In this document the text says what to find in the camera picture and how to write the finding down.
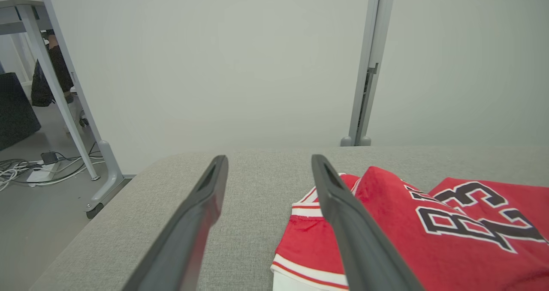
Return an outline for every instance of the person's leg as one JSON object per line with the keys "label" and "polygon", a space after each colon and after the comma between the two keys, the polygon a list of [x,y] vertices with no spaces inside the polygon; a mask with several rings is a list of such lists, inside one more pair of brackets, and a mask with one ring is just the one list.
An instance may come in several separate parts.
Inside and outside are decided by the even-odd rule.
{"label": "person's leg", "polygon": [[[72,120],[76,123],[76,127],[78,127],[78,125],[80,125],[80,113],[82,111],[82,104],[78,99],[78,95],[73,95],[71,92],[65,92],[65,99],[67,100],[67,104],[69,104]],[[67,125],[63,126],[63,130],[66,133],[69,133],[69,127]]]}

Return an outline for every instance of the jersey number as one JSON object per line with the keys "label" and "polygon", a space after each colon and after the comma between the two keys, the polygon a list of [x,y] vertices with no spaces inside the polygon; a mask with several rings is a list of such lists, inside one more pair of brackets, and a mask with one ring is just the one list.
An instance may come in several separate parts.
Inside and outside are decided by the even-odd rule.
{"label": "jersey number", "polygon": [[[475,192],[484,192],[485,197],[481,201],[496,209],[502,205],[508,205],[507,200],[498,195],[496,191],[479,183],[469,182],[457,186],[453,189],[442,191],[433,198],[445,204],[447,201],[455,200],[461,207],[468,207],[477,204],[479,201],[471,195]],[[424,201],[432,201],[431,198],[424,197]],[[484,240],[498,244],[500,248],[508,252],[516,253],[513,246],[509,244],[508,239],[532,240],[535,242],[547,242],[534,225],[518,210],[504,209],[499,211],[510,223],[520,223],[512,225],[510,223],[500,223],[488,219],[474,220],[466,215],[461,215],[453,211],[444,211],[433,209],[432,207],[418,207],[416,212],[423,223],[425,231],[430,234],[447,234],[458,237],[473,238],[475,240]]]}

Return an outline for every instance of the gray cushion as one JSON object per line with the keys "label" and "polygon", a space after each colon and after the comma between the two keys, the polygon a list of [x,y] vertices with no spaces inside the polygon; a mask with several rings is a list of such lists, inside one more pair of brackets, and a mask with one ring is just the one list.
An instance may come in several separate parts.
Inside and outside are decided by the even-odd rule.
{"label": "gray cushion", "polygon": [[[290,205],[313,184],[311,154],[338,172],[361,176],[372,165],[428,192],[446,177],[549,186],[549,148],[352,147],[228,153],[221,217],[211,229],[199,287],[270,289],[275,248]],[[82,230],[35,283],[36,290],[111,290],[126,279],[212,153],[171,156],[137,175]]]}

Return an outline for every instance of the basketball jersey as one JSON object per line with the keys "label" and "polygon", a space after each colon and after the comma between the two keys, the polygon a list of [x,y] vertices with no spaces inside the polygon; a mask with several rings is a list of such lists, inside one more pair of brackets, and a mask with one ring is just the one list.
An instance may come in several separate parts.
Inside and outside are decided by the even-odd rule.
{"label": "basketball jersey", "polygon": [[[549,188],[447,178],[426,194],[386,170],[341,174],[427,290],[549,289]],[[348,289],[316,188],[292,204],[273,289]]]}

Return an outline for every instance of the gray metal pole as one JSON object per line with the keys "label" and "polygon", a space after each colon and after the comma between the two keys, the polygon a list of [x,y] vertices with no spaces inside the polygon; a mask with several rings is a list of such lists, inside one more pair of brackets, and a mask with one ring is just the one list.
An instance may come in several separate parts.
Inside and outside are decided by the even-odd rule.
{"label": "gray metal pole", "polygon": [[69,132],[72,136],[72,139],[74,140],[74,143],[76,144],[76,148],[78,149],[80,156],[82,156],[84,164],[86,164],[86,166],[88,167],[88,171],[90,172],[92,180],[97,180],[99,176],[97,176],[96,170],[94,169],[90,157],[88,156],[88,152],[86,152],[86,147],[82,142],[82,138],[80,137],[80,134],[76,129],[76,124],[72,119],[71,113],[69,111],[69,105],[65,100],[65,95],[61,90],[61,86],[59,85],[59,81],[57,80],[57,76],[55,75],[55,71],[53,70],[53,65],[51,64],[51,59],[49,58],[48,51],[45,49],[45,44],[40,34],[38,24],[36,23],[33,8],[29,5],[17,5],[17,9],[19,10],[19,14],[21,15],[23,25],[25,25],[25,30],[29,34],[29,40],[31,42],[33,54],[40,62],[40,66],[44,72],[45,79],[47,80],[49,88],[51,89],[51,93],[55,98],[55,103],[57,103],[57,106],[61,111],[61,115],[63,116],[67,127],[69,127]]}

